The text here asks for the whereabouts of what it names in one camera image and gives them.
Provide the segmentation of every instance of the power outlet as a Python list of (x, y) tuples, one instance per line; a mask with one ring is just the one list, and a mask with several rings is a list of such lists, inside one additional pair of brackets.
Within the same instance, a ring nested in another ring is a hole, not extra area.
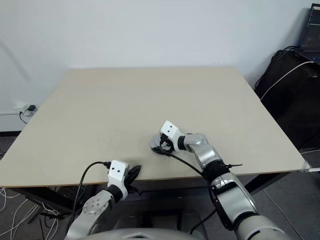
[[(35, 109), (33, 111), (27, 110), (30, 105), (35, 105)], [(32, 117), (36, 113), (36, 111), (38, 110), (38, 105), (36, 105), (36, 104), (22, 104), (21, 103), (21, 104), (16, 104), (13, 110), (15, 113), (19, 114), (20, 112), (23, 112), (24, 116)]]

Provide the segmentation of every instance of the black rubber joint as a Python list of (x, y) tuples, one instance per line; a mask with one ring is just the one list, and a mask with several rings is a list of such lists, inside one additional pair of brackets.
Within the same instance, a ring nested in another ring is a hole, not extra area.
[(185, 147), (185, 138), (186, 138), (186, 136), (180, 136), (178, 138), (178, 148), (180, 150), (187, 150)]
[(116, 185), (110, 185), (106, 190), (113, 195), (116, 203), (119, 202), (123, 196), (122, 191)]
[(203, 169), (203, 178), (211, 183), (217, 177), (229, 172), (228, 166), (222, 160), (214, 160)]

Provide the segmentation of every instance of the laptop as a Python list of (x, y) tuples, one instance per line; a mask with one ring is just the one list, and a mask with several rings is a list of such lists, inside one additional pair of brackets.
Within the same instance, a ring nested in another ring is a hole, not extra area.
[(300, 48), (295, 52), (320, 64), (320, 4), (311, 5), (309, 17), (302, 31)]

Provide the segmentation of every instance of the beige tabletop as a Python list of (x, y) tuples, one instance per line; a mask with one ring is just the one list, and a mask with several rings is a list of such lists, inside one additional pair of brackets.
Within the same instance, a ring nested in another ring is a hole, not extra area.
[[(294, 171), (304, 159), (231, 67), (72, 69), (4, 158), (0, 186), (78, 184), (95, 161), (141, 164), (139, 180), (195, 177), (149, 143), (166, 120), (203, 133), (238, 175)], [(194, 166), (194, 156), (178, 154)], [(107, 182), (102, 165), (84, 183)]]

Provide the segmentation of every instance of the gray floor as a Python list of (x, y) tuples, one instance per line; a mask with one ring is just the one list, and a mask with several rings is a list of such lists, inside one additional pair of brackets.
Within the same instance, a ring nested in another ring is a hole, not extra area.
[[(0, 137), (0, 153), (5, 152), (14, 138), (12, 137)], [(320, 151), (305, 154), (304, 157), (314, 166), (320, 167)], [(253, 177), (241, 176), (240, 180), (243, 183), (247, 183)], [(199, 185), (200, 179), (181, 181), (180, 184)], [(148, 183), (138, 184), (141, 188), (146, 188)], [(273, 185), (267, 187), (265, 191), (272, 197), (272, 199), (281, 207), (286, 216), (290, 219), (295, 228), (299, 231), (305, 240), (318, 240), (320, 239), (320, 174), (314, 173), (300, 173), (293, 172), (280, 179)], [(9, 196), (15, 193), (8, 190)], [(261, 214), (269, 217), (279, 227), (285, 230), (291, 235), (292, 239), (300, 239), (293, 231), (288, 221), (283, 217), (276, 206), (267, 198), (266, 194), (261, 191), (253, 196), (256, 201), (257, 207)], [(20, 195), (13, 199), (7, 199), (5, 209), (0, 212), (0, 234), (7, 231), (12, 226), (13, 215), (23, 202), (24, 196)], [(186, 209), (196, 210), (200, 216), (205, 217), (212, 209), (208, 193), (205, 189), (196, 189), (183, 197), (177, 197), (175, 199), (149, 199), (144, 201), (137, 201), (137, 197), (130, 196), (128, 201), (118, 203), (114, 211), (112, 212), (112, 219), (117, 219), (131, 213), (134, 209), (146, 210), (159, 209), (167, 206), (174, 208), (175, 206), (184, 206)], [(0, 196), (0, 208), (4, 203), (4, 198)], [(23, 205), (16, 215), (16, 223), (19, 222), (26, 212), (33, 206), (32, 202), (28, 201)], [(60, 240), (64, 238), (64, 232), (66, 227), (66, 221), (59, 222), (59, 229), (54, 240)], [(158, 219), (159, 226), (173, 228), (172, 221), (163, 217)], [(234, 240), (236, 239), (233, 232), (225, 230), (220, 223), (219, 218), (214, 215), (205, 223), (205, 228), (208, 233), (209, 239), (212, 240)], [(0, 240), (10, 239), (10, 234), (0, 236)], [(24, 222), (20, 225), (16, 232), (16, 240), (41, 240), (41, 230), (39, 218), (33, 223), (27, 224)]]

